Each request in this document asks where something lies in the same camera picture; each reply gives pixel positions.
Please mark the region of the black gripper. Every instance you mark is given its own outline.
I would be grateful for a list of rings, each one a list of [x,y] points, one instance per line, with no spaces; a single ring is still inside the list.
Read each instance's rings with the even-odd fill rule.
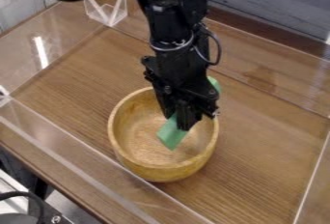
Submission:
[[[146,79],[156,89],[164,117],[189,131],[202,116],[213,119],[218,111],[221,92],[207,69],[221,63],[219,38],[203,23],[193,29],[160,26],[151,29],[150,46],[155,55],[142,59]]]

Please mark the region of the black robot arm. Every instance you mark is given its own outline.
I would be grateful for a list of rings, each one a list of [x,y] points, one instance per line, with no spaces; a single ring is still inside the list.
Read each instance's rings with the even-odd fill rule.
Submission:
[[[82,0],[58,0],[75,2]],[[207,0],[136,0],[150,29],[152,56],[142,58],[159,106],[176,127],[189,130],[203,117],[214,117],[219,92],[207,80],[207,68],[221,62],[210,56],[217,39],[203,18]]]

